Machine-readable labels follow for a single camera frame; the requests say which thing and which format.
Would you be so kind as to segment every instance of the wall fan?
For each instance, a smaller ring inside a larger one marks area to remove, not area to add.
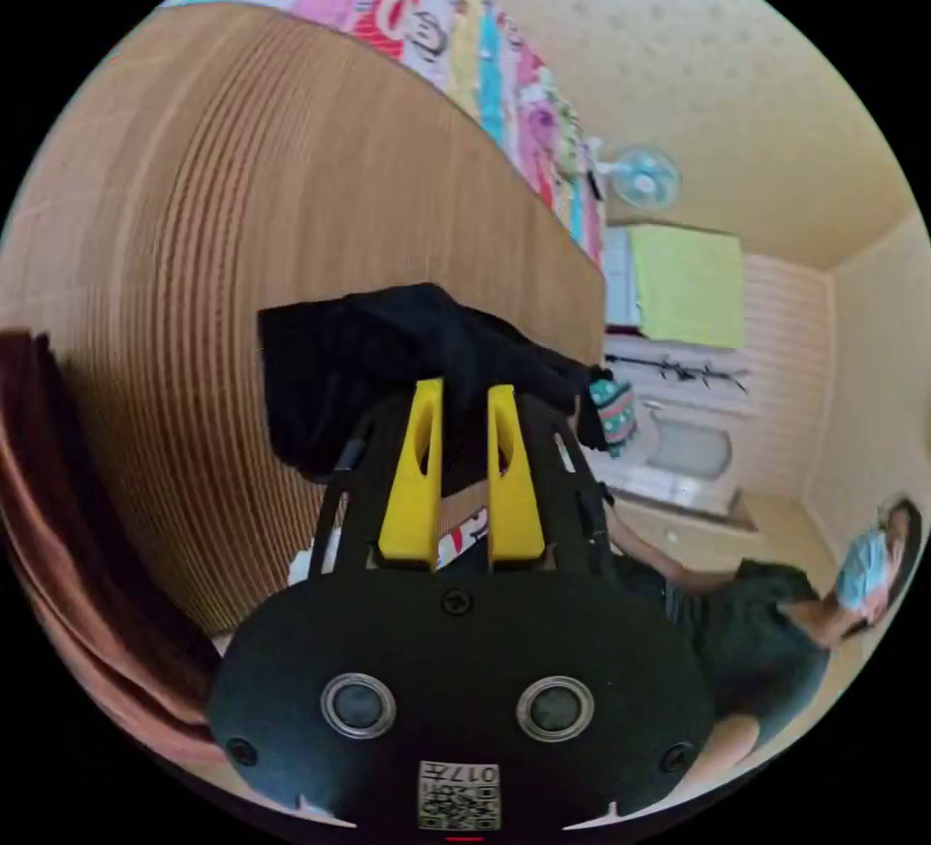
[[[598,163],[615,192],[642,211],[668,208],[682,191],[682,173],[655,146],[629,146],[613,163]]]

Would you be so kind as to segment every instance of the qr code label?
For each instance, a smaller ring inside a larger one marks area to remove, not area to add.
[[[485,831],[501,828],[497,764],[421,761],[417,813],[421,829]]]

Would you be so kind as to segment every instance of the dark hair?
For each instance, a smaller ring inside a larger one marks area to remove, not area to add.
[[[918,506],[915,505],[911,499],[901,499],[889,510],[888,517],[891,518],[895,512],[902,511],[908,512],[909,530],[905,536],[902,563],[899,566],[899,572],[895,576],[895,581],[889,587],[889,599],[885,605],[885,610],[872,625],[865,619],[862,622],[857,622],[857,624],[844,635],[844,638],[850,638],[855,634],[866,632],[867,629],[875,628],[885,618],[888,610],[892,608],[892,605],[902,594],[905,585],[909,582],[912,571],[915,569],[918,554],[921,551],[921,513],[918,511]]]

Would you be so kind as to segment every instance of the coat rack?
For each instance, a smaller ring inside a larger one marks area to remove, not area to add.
[[[687,367],[685,364],[670,360],[668,357],[663,357],[661,360],[641,360],[638,357],[621,357],[615,353],[608,353],[605,354],[604,359],[608,363],[633,363],[641,367],[653,367],[659,370],[659,375],[663,379],[668,379],[669,374],[673,374],[679,382],[693,382],[696,379],[701,379],[709,389],[711,388],[709,379],[720,379],[723,382],[733,383],[745,396],[749,395],[747,387],[739,378],[749,375],[749,370],[735,370],[733,373],[724,373],[712,369],[710,363],[706,363],[703,367]]]

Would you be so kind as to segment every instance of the face mask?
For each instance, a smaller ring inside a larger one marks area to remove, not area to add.
[[[871,528],[864,532],[847,552],[837,574],[834,591],[837,601],[850,611],[858,611],[877,587],[884,584],[888,570],[885,532]]]

